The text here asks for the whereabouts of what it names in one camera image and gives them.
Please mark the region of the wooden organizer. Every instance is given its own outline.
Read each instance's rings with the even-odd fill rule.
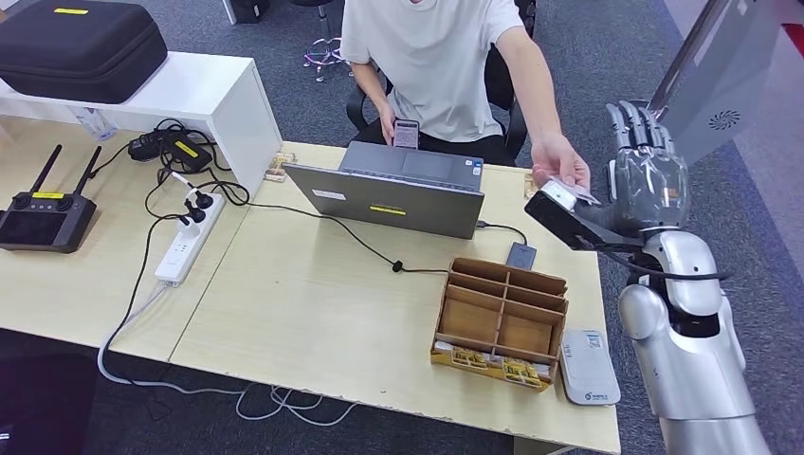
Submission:
[[[456,258],[449,267],[430,360],[544,390],[556,377],[565,293],[566,281],[560,278]],[[474,363],[456,360],[454,347],[476,351]],[[511,376],[510,368],[505,373],[505,357],[549,370],[539,367],[539,380],[523,381]]]

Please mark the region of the laptop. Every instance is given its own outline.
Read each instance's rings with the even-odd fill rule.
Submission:
[[[352,141],[339,171],[480,192],[483,160]]]
[[[282,166],[321,214],[472,238],[484,199],[481,159],[377,147],[352,142],[338,170]],[[364,155],[371,150],[377,156]]]

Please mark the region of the robot finger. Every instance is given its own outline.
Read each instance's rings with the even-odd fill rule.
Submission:
[[[636,140],[636,145],[648,145],[648,132],[645,130],[645,122],[642,121],[642,116],[636,110],[633,104],[627,101],[620,101],[620,105],[626,110],[629,116],[631,129],[633,130],[633,138]]]
[[[617,136],[617,148],[619,150],[632,148],[628,127],[626,126],[626,120],[623,118],[623,114],[620,112],[620,109],[610,103],[606,104],[606,109],[609,111],[609,115],[612,117],[614,134]]]
[[[673,138],[670,136],[670,131],[665,128],[665,125],[659,125],[659,133],[662,135],[662,139],[665,140],[665,150],[667,150],[670,155],[676,155]]]
[[[664,148],[665,142],[662,140],[662,132],[659,131],[659,122],[656,121],[656,117],[644,107],[639,108],[639,113],[642,114],[642,117],[645,118],[645,123],[648,124],[650,145],[657,148]]]

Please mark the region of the table leg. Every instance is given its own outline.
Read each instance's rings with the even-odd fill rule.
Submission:
[[[558,455],[574,448],[514,436],[514,455]]]

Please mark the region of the white cable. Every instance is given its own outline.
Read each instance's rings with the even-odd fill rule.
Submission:
[[[349,411],[351,411],[355,406],[357,406],[357,403],[352,403],[352,405],[349,406],[349,408],[347,408],[346,411],[344,411],[340,415],[339,418],[337,418],[336,420],[333,420],[332,422],[316,422],[314,420],[310,420],[310,419],[304,417],[303,415],[299,414],[297,412],[297,410],[311,410],[311,409],[315,408],[321,402],[322,395],[319,395],[319,401],[316,402],[316,404],[313,405],[312,407],[290,406],[290,405],[286,405],[284,402],[287,400],[287,398],[290,397],[290,393],[292,393],[293,391],[292,390],[287,391],[287,394],[284,396],[284,398],[282,400],[282,403],[280,403],[280,402],[277,401],[277,399],[279,398],[279,395],[276,393],[277,389],[278,389],[278,387],[276,387],[276,386],[271,388],[271,400],[273,400],[274,403],[280,405],[280,409],[282,407],[285,407],[285,408],[287,408],[287,410],[293,412],[293,415],[295,415],[296,417],[299,417],[304,422],[306,422],[306,423],[308,423],[310,425],[314,425],[316,427],[331,427],[333,425],[339,424],[341,420],[346,418],[346,416],[349,414]]]
[[[279,413],[279,411],[282,410],[282,408],[285,406],[284,402],[285,402],[285,400],[287,400],[287,397],[290,396],[290,391],[284,395],[284,398],[282,399],[282,402],[277,403],[277,404],[279,404],[279,407],[276,408],[275,410],[271,411],[270,413],[266,414],[266,415],[251,416],[251,415],[245,415],[242,412],[240,412],[240,403],[243,402],[243,397],[246,396],[246,392],[248,391],[248,389],[250,389],[251,386],[253,386],[254,384],[255,383],[253,383],[253,382],[251,384],[248,384],[248,387],[246,387],[246,389],[243,391],[243,394],[240,395],[240,398],[237,399],[237,405],[235,405],[235,407],[234,407],[234,411],[237,412],[237,415],[240,416],[241,419],[255,421],[255,420],[264,420],[264,419],[267,419],[268,417],[273,417],[274,415]]]
[[[154,290],[154,292],[151,293],[151,295],[148,297],[148,299],[145,301],[145,303],[143,303],[142,306],[140,306],[136,311],[132,312],[129,315],[129,317],[125,320],[125,322],[123,322],[123,327],[128,325],[132,320],[134,320],[137,316],[142,314],[142,312],[144,312],[149,306],[151,306],[151,304],[154,303],[159,298],[159,296],[162,295],[162,293],[165,291],[165,289],[168,288],[168,286],[169,285],[166,282],[160,282],[159,286]],[[130,381],[130,380],[124,379],[122,377],[117,377],[117,376],[109,373],[109,371],[106,370],[106,367],[103,365],[103,354],[109,348],[109,343],[111,343],[111,341],[112,341],[112,335],[113,334],[114,334],[114,332],[112,334],[109,334],[109,337],[107,337],[106,340],[103,342],[102,346],[98,350],[98,359],[97,359],[98,371],[100,371],[100,374],[102,374],[103,377],[105,377],[106,379],[108,379],[108,380],[110,380],[112,382],[116,382],[118,384],[129,384],[129,385],[133,383],[134,385],[137,385],[137,386],[140,386],[140,387],[167,387],[168,389],[173,389],[175,391],[179,391],[179,392],[187,394],[187,395],[192,395],[192,394],[196,394],[196,393],[204,393],[204,392],[216,392],[216,393],[223,393],[223,394],[226,394],[226,395],[245,394],[245,390],[243,390],[243,391],[226,391],[226,390],[222,390],[222,389],[197,389],[197,390],[194,390],[194,391],[188,391],[188,390],[186,390],[184,388],[181,388],[181,387],[179,387],[179,386],[177,386],[177,385],[175,385],[173,383],[170,383],[170,382],[162,382],[162,381]]]
[[[168,287],[170,287],[170,284],[168,282],[159,282],[159,285],[154,289],[154,291],[151,293],[151,295],[148,296],[148,299],[137,310],[133,311],[128,316],[128,318],[126,318],[126,320],[123,322],[122,327],[124,328],[131,321],[133,321],[139,315],[141,315],[146,309],[148,309],[148,307],[150,307],[151,304],[153,304],[162,295],[162,293],[165,292],[165,290]],[[310,406],[288,405],[287,404],[287,399],[290,398],[290,394],[293,393],[293,391],[288,390],[287,393],[284,395],[284,397],[280,397],[279,394],[277,393],[277,390],[279,389],[279,387],[271,386],[271,401],[273,401],[274,403],[276,403],[279,406],[275,410],[273,410],[270,413],[265,414],[265,415],[259,415],[259,416],[245,415],[240,411],[240,405],[241,405],[241,403],[243,403],[243,398],[246,397],[246,393],[248,392],[248,390],[251,389],[251,387],[253,387],[254,385],[256,385],[256,383],[253,383],[253,382],[251,384],[249,384],[245,389],[243,389],[241,391],[227,391],[227,390],[223,390],[223,389],[195,389],[195,390],[188,391],[188,390],[186,390],[186,389],[184,389],[184,388],[182,388],[180,386],[177,386],[177,385],[175,385],[175,384],[173,384],[171,382],[164,382],[164,381],[135,381],[135,380],[125,379],[125,378],[122,378],[122,377],[117,377],[117,376],[109,373],[109,371],[106,370],[106,367],[103,364],[103,354],[109,348],[109,345],[110,345],[110,343],[112,341],[112,335],[113,334],[114,334],[114,332],[109,334],[109,337],[106,338],[106,340],[103,342],[103,345],[98,350],[97,363],[98,363],[98,370],[100,371],[100,374],[102,374],[103,377],[105,377],[106,379],[108,379],[108,380],[110,380],[112,382],[118,383],[118,384],[137,385],[137,386],[140,386],[140,387],[165,387],[165,388],[172,389],[174,391],[178,391],[178,392],[181,392],[181,393],[184,393],[184,394],[187,394],[187,395],[192,395],[192,394],[196,394],[196,393],[205,393],[205,392],[222,393],[224,395],[238,395],[237,404],[234,407],[234,411],[237,413],[237,415],[240,418],[248,420],[248,421],[264,420],[264,419],[267,419],[269,417],[273,417],[274,415],[278,414],[283,408],[287,408],[296,417],[298,417],[299,419],[303,420],[304,422],[306,422],[306,423],[308,423],[310,425],[314,425],[316,427],[331,427],[333,425],[337,425],[338,423],[340,423],[341,420],[346,418],[346,415],[349,414],[349,411],[351,411],[355,406],[357,406],[357,403],[353,403],[351,406],[349,406],[349,408],[346,409],[346,411],[343,412],[343,414],[340,415],[340,417],[338,419],[336,419],[336,420],[334,420],[332,422],[316,422],[316,421],[310,420],[310,419],[304,417],[303,415],[299,414],[298,411],[299,410],[313,410],[313,409],[315,409],[321,403],[321,400],[323,399],[322,395],[319,395],[319,400],[315,404],[310,405]]]

